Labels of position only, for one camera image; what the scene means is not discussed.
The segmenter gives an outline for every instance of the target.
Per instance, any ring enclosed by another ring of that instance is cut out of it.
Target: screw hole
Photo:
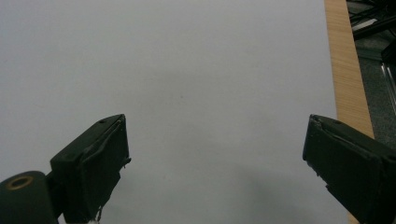
[[[19,176],[8,182],[7,188],[10,190],[24,188],[32,183],[33,178],[29,175]]]

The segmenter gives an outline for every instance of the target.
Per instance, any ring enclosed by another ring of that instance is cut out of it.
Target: gray carpet
[[[364,6],[348,3],[350,11],[363,8]],[[375,140],[396,149],[396,115],[381,70],[381,51],[394,38],[389,31],[385,31],[358,40],[355,44]]]

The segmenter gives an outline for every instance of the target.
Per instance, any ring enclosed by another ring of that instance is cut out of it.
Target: wooden table edge
[[[346,0],[325,0],[337,118],[374,137]],[[348,215],[350,224],[359,224]]]

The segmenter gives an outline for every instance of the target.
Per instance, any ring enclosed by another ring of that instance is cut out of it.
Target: white sheet of paper
[[[302,159],[335,117],[323,1],[0,3],[0,179],[123,113],[101,223],[347,223]]]

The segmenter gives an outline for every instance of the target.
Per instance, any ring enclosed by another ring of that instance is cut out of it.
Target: black cylindrical joint
[[[25,172],[0,183],[0,223],[57,223],[43,173]]]

